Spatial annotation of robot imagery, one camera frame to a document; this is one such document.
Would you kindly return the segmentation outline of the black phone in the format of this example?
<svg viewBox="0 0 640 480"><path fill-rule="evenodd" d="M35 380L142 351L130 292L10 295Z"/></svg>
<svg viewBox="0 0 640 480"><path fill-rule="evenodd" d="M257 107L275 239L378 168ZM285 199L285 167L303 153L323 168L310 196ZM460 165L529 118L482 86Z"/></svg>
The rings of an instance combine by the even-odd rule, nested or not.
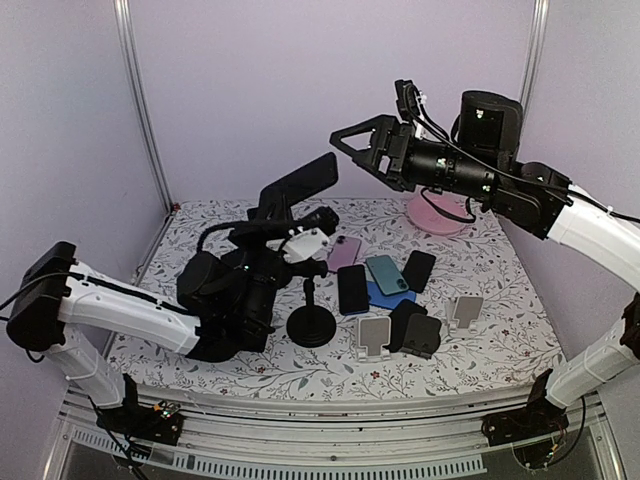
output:
<svg viewBox="0 0 640 480"><path fill-rule="evenodd" d="M337 157L329 152L275 181L270 188L295 205L334 186L338 179Z"/></svg>
<svg viewBox="0 0 640 480"><path fill-rule="evenodd" d="M435 262L436 257L432 254L419 250L410 253L402 270L402 276L411 291L422 293L425 290Z"/></svg>
<svg viewBox="0 0 640 480"><path fill-rule="evenodd" d="M428 310L411 300L404 299L391 311L390 343L387 345L390 353L396 353L401 349L409 318L413 314L427 315Z"/></svg>
<svg viewBox="0 0 640 480"><path fill-rule="evenodd" d="M341 267L337 271L338 303L342 315L369 311L369 296L365 268L361 264Z"/></svg>

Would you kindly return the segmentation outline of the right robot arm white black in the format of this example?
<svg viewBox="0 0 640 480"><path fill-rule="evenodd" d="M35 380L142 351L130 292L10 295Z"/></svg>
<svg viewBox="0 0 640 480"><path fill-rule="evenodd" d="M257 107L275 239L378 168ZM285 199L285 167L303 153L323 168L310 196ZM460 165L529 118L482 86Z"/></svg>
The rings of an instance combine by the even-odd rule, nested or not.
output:
<svg viewBox="0 0 640 480"><path fill-rule="evenodd" d="M502 95L466 91L450 134L428 117L410 81L396 84L398 113L333 132L330 143L391 189L450 192L542 240L571 248L639 287L637 219L607 208L560 172L520 163L523 109Z"/></svg>

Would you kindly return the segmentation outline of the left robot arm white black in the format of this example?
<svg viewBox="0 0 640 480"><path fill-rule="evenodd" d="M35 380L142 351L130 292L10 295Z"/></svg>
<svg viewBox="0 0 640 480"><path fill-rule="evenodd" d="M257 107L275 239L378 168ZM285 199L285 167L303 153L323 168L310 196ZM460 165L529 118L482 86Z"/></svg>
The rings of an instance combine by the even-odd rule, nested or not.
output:
<svg viewBox="0 0 640 480"><path fill-rule="evenodd" d="M39 352L81 387L128 434L148 426L136 385L114 370L82 333L93 326L150 341L173 353L223 361L261 347L272 333L277 292L292 278L320 275L316 259L338 217L320 207L302 218L291 209L308 199L303 187L270 186L245 219L223 222L233 245L219 258L198 246L168 298L104 275L60 241L25 272L7 301L6 332L18 347Z"/></svg>

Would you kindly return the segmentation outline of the pink phone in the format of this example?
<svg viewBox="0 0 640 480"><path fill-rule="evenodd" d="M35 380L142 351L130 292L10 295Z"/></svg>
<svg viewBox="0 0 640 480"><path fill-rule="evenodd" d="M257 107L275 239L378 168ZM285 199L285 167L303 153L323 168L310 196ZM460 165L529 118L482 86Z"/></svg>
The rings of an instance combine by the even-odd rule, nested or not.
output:
<svg viewBox="0 0 640 480"><path fill-rule="evenodd" d="M336 273L340 268L353 265L361 245L362 241L358 238L339 235L327 256L328 270Z"/></svg>

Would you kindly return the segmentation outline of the black round-base clamp stand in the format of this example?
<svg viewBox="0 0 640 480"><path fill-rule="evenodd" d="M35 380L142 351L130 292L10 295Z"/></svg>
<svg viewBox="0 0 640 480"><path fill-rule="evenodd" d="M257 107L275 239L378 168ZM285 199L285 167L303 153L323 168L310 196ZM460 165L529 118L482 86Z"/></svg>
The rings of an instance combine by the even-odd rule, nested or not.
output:
<svg viewBox="0 0 640 480"><path fill-rule="evenodd" d="M304 348L318 348L326 345L336 333L334 315L325 307L315 303L314 278L325 278L328 266L325 261L308 259L296 268L304 277L303 291L305 304L295 309L288 317L286 331L290 340Z"/></svg>

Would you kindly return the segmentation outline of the teal green phone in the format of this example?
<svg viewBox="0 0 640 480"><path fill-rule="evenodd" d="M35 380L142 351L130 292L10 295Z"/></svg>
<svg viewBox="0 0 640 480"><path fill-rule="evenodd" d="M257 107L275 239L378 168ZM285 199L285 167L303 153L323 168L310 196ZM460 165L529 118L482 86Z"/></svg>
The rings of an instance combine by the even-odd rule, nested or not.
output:
<svg viewBox="0 0 640 480"><path fill-rule="evenodd" d="M383 295L397 295L409 290L407 281L390 256L368 257L365 264Z"/></svg>

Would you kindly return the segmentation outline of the blue phone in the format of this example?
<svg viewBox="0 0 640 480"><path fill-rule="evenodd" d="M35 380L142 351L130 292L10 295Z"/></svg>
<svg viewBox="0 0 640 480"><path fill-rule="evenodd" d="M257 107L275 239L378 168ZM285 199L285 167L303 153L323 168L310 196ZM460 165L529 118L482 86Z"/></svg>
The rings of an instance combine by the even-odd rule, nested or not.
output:
<svg viewBox="0 0 640 480"><path fill-rule="evenodd" d="M371 306L394 310L403 300L414 302L417 294L413 291L402 292L393 295L384 295L374 281L367 281L367 293Z"/></svg>

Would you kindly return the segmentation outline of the white folding stand front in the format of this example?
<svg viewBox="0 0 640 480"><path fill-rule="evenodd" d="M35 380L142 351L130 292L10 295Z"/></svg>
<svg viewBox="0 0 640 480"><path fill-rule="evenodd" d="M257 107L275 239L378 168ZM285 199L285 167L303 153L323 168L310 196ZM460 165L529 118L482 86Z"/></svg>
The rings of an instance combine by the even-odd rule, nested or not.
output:
<svg viewBox="0 0 640 480"><path fill-rule="evenodd" d="M381 362L391 358L388 345L391 340L389 316L363 317L356 327L356 359L361 362Z"/></svg>

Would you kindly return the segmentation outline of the white folding stand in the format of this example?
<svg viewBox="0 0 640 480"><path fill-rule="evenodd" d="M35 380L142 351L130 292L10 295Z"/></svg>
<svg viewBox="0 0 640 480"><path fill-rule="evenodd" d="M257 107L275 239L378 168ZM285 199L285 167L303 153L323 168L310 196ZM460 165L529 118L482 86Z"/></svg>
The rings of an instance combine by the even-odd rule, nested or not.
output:
<svg viewBox="0 0 640 480"><path fill-rule="evenodd" d="M476 334L484 320L484 298L459 296L450 298L445 304L449 331L455 334Z"/></svg>
<svg viewBox="0 0 640 480"><path fill-rule="evenodd" d="M361 362L381 362L391 358L388 345L391 340L389 316L363 317L356 327L356 359Z"/></svg>

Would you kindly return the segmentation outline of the white folding stand right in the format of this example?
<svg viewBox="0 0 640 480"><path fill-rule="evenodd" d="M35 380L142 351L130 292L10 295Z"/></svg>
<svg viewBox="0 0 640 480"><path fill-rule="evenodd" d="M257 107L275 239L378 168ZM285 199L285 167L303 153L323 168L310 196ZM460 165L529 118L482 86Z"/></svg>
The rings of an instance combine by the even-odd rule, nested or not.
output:
<svg viewBox="0 0 640 480"><path fill-rule="evenodd" d="M484 320L484 298L459 296L450 298L445 304L449 331L455 334L476 334Z"/></svg>

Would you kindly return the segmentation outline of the dark grey folding stand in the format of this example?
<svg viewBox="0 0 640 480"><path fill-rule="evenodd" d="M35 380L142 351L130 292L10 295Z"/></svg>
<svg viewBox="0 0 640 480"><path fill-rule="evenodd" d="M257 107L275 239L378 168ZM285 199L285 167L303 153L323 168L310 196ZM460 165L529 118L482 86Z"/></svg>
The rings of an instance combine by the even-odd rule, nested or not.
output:
<svg viewBox="0 0 640 480"><path fill-rule="evenodd" d="M431 316L414 313L409 317L401 352L431 359L441 345L442 323Z"/></svg>

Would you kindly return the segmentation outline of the pink plate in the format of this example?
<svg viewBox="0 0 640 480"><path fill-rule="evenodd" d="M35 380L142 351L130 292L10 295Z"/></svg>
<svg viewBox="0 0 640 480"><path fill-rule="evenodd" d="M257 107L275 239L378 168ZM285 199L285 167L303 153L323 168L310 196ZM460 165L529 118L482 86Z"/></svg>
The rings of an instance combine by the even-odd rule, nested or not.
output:
<svg viewBox="0 0 640 480"><path fill-rule="evenodd" d="M453 236L470 226L476 217L451 197L425 193L413 197L406 207L411 224L436 236Z"/></svg>

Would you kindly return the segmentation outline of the floral table mat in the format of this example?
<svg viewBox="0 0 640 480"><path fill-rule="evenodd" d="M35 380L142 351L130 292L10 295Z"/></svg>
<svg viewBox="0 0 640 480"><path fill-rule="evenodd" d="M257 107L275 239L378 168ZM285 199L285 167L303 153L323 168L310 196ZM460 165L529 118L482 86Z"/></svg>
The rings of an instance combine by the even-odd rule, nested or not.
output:
<svg viewBox="0 0 640 480"><path fill-rule="evenodd" d="M415 228L402 199L337 199L331 207L341 234L360 241L360 258L391 257L403 266L414 251L433 254L434 269L417 303L444 319L462 295L484 301L478 334L443 334L429 359L394 353L387 360L356 357L353 317L338 316L325 346L307 349L287 336L289 315L304 301L302 282L278 293L275 331L261 353L243 352L218 364L191 360L148 341L116 336L109 363L152 387L269 400L364 401L433 398L529 386L564 356L552 325L498 220L491 214L451 237Z"/></svg>

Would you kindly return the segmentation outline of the right aluminium corner post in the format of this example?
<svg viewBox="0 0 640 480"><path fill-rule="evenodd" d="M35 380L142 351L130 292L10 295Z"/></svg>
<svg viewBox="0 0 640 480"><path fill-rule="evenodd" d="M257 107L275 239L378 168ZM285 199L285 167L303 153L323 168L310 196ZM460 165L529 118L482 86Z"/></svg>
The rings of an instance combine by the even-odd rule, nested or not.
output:
<svg viewBox="0 0 640 480"><path fill-rule="evenodd" d="M524 112L527 112L529 109L533 98L536 78L544 49L549 6L549 0L535 0L533 4L526 60L520 88L520 103Z"/></svg>

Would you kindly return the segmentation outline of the aluminium corner post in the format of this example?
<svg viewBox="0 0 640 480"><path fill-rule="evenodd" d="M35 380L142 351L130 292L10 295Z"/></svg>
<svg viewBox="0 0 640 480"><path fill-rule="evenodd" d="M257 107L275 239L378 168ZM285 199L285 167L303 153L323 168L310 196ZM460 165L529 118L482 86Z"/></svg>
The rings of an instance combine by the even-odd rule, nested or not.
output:
<svg viewBox="0 0 640 480"><path fill-rule="evenodd" d="M148 102L145 95L141 67L138 60L130 2L115 0L113 2L116 27L124 61L125 72L134 104L143 146L151 169L151 176L156 187L163 209L171 214L174 201L170 193L169 183L162 165L155 138Z"/></svg>
<svg viewBox="0 0 640 480"><path fill-rule="evenodd" d="M526 60L520 88L520 103L524 112L527 112L529 109L533 98L536 78L544 49L549 6L549 0L535 0L533 4Z"/></svg>

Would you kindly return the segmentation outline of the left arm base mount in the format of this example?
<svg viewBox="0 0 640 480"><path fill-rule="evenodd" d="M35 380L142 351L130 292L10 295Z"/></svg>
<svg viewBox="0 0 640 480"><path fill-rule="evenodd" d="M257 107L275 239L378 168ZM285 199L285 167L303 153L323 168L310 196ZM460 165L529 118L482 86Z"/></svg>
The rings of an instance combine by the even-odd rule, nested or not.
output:
<svg viewBox="0 0 640 480"><path fill-rule="evenodd" d="M128 374L124 375L124 386L120 406L97 408L97 425L128 438L176 446L185 420L181 405L161 400L153 406L143 406L138 401L137 385Z"/></svg>

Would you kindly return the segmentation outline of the left aluminium corner post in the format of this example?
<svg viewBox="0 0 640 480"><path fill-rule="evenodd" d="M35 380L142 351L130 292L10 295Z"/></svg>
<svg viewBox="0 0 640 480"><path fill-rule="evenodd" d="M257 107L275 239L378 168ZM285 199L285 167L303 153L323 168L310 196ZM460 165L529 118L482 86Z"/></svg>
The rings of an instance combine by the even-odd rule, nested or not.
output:
<svg viewBox="0 0 640 480"><path fill-rule="evenodd" d="M113 2L116 27L124 61L125 72L134 104L143 146L151 169L151 176L156 187L163 209L171 214L174 201L170 193L169 183L162 165L155 138L148 102L145 95L141 67L138 60L130 2L115 0Z"/></svg>

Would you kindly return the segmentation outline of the front aluminium rail frame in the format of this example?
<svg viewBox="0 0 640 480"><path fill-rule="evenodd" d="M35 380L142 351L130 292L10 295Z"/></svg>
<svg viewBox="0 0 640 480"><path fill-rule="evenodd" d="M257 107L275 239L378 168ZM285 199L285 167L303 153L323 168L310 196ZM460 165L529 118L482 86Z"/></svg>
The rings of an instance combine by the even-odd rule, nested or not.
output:
<svg viewBox="0 0 640 480"><path fill-rule="evenodd" d="M294 401L142 388L178 403L176 445L100 429L70 389L54 424L48 479L624 479L597 395L568 410L564 434L491 445L489 414L521 407L523 387L419 399Z"/></svg>

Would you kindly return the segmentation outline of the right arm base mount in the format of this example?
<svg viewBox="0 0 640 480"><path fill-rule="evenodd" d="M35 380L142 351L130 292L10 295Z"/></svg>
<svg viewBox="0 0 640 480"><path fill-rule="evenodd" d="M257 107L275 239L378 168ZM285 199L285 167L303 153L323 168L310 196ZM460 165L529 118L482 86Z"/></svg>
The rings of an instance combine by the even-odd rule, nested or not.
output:
<svg viewBox="0 0 640 480"><path fill-rule="evenodd" d="M531 439L560 432L569 426L565 407L546 399L552 370L543 372L534 382L524 407L485 415L481 432L490 446Z"/></svg>

